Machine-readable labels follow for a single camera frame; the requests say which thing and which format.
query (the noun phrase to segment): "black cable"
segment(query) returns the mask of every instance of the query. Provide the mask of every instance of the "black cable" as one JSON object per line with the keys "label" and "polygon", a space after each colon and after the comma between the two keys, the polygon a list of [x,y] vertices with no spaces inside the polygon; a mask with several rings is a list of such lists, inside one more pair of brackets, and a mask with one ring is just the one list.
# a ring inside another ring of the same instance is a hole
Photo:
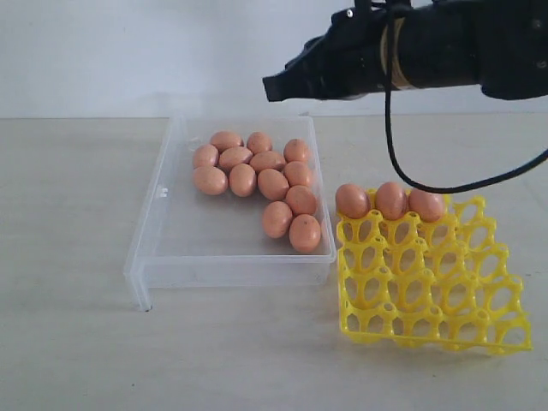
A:
{"label": "black cable", "polygon": [[437,188],[430,187],[424,184],[420,184],[415,180],[409,178],[400,167],[400,164],[397,162],[396,153],[394,151],[394,142],[392,139],[392,121],[391,121],[391,100],[392,100],[392,67],[393,67],[393,58],[394,58],[394,12],[392,9],[392,0],[386,1],[386,12],[387,12],[387,51],[388,58],[386,63],[386,84],[385,84],[385,101],[384,101],[384,126],[386,131],[386,143],[388,146],[388,153],[390,156],[390,161],[392,162],[392,167],[396,173],[404,180],[408,185],[414,188],[418,188],[422,191],[427,191],[430,193],[436,194],[457,194],[464,193],[467,191],[477,190],[479,188],[485,188],[492,186],[493,184],[498,184],[500,182],[505,182],[517,176],[527,173],[528,171],[534,169],[538,165],[541,165],[546,159],[548,159],[548,149],[544,150],[536,158],[529,161],[528,163],[513,169],[507,173],[503,173],[498,176],[486,178],[485,180],[479,180],[477,182],[471,182],[469,184],[463,184],[461,186],[449,187],[449,188]]}

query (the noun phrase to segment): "yellow egg tray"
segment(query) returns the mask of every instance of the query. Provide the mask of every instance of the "yellow egg tray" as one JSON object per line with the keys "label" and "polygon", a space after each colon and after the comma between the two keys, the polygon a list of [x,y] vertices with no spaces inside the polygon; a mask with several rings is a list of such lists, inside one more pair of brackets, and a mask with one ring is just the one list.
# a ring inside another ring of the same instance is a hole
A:
{"label": "yellow egg tray", "polygon": [[[374,204],[375,190],[368,194]],[[413,212],[397,221],[374,209],[362,219],[339,214],[342,332],[355,343],[389,339],[405,348],[533,349],[523,281],[507,271],[509,249],[495,241],[497,222],[485,216],[485,199],[457,204],[445,196],[445,203],[436,223]]]}

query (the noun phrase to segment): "clear plastic container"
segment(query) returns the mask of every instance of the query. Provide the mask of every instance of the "clear plastic container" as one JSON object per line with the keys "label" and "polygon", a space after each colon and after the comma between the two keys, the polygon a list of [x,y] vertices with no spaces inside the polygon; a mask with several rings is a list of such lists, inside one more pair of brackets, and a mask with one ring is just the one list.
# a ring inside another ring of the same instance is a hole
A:
{"label": "clear plastic container", "polygon": [[[313,152],[309,165],[315,175],[316,217],[322,229],[315,253],[299,254],[287,239],[265,236],[261,216],[268,201],[259,193],[241,199],[229,191],[207,197],[196,190],[194,151],[221,129],[236,131],[243,138],[264,131],[278,151],[293,138],[307,142]],[[170,120],[124,268],[140,310],[152,308],[151,288],[321,284],[335,258],[311,118]]]}

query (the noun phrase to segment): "egg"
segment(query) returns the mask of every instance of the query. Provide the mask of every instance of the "egg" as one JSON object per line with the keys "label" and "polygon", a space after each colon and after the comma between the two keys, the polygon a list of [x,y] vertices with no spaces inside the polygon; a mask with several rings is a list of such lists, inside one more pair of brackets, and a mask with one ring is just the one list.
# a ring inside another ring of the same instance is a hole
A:
{"label": "egg", "polygon": [[267,133],[256,131],[249,135],[249,138],[247,139],[247,148],[251,150],[253,154],[269,152],[272,150],[272,139]]}
{"label": "egg", "polygon": [[313,215],[318,210],[318,200],[312,190],[306,186],[293,186],[285,195],[285,202],[296,216]]}
{"label": "egg", "polygon": [[195,169],[193,182],[199,191],[208,195],[222,194],[229,187],[229,179],[223,171],[210,165]]}
{"label": "egg", "polygon": [[232,193],[238,197],[249,197],[257,187],[257,174],[249,164],[238,164],[229,175]]}
{"label": "egg", "polygon": [[304,140],[292,139],[283,148],[283,156],[288,163],[292,161],[308,162],[310,149]]}
{"label": "egg", "polygon": [[322,230],[313,216],[301,214],[289,226],[289,242],[299,253],[311,253],[319,245]]}
{"label": "egg", "polygon": [[281,238],[288,232],[293,213],[282,201],[270,203],[263,212],[263,230],[270,238]]}
{"label": "egg", "polygon": [[375,193],[375,208],[385,219],[397,220],[408,211],[408,196],[397,182],[386,182]]}
{"label": "egg", "polygon": [[270,201],[281,201],[289,191],[287,178],[277,170],[262,170],[257,177],[259,191]]}
{"label": "egg", "polygon": [[253,157],[251,150],[246,147],[231,147],[219,156],[219,168],[227,173],[238,164],[247,164]]}
{"label": "egg", "polygon": [[292,161],[283,168],[283,174],[290,186],[311,187],[313,185],[313,173],[306,163]]}
{"label": "egg", "polygon": [[249,165],[258,173],[266,169],[281,171],[285,167],[285,158],[279,152],[260,152],[253,156]]}
{"label": "egg", "polygon": [[243,140],[240,135],[232,131],[218,131],[210,139],[210,143],[215,146],[219,152],[224,152],[232,147],[243,146]]}
{"label": "egg", "polygon": [[193,155],[193,167],[203,167],[205,165],[217,165],[219,160],[219,150],[211,144],[204,144],[196,149]]}
{"label": "egg", "polygon": [[409,193],[409,210],[419,214],[422,221],[434,223],[445,214],[444,197],[413,188]]}
{"label": "egg", "polygon": [[348,218],[362,218],[371,210],[369,197],[356,184],[343,184],[335,194],[337,210]]}

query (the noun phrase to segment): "white table surface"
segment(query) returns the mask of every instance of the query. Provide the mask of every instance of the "white table surface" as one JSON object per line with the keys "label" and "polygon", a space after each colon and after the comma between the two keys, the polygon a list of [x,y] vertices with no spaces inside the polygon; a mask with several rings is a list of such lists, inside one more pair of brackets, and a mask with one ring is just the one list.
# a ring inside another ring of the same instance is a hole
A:
{"label": "white table surface", "polygon": [[[395,178],[382,118],[315,123],[330,199],[344,182]],[[151,312],[133,309],[122,265],[164,126],[0,122],[0,409],[546,409],[548,164],[482,192],[525,281],[534,351],[366,348],[339,332],[334,275],[320,288],[153,290]],[[547,126],[405,116],[395,138],[410,174],[452,184],[544,150]]]}

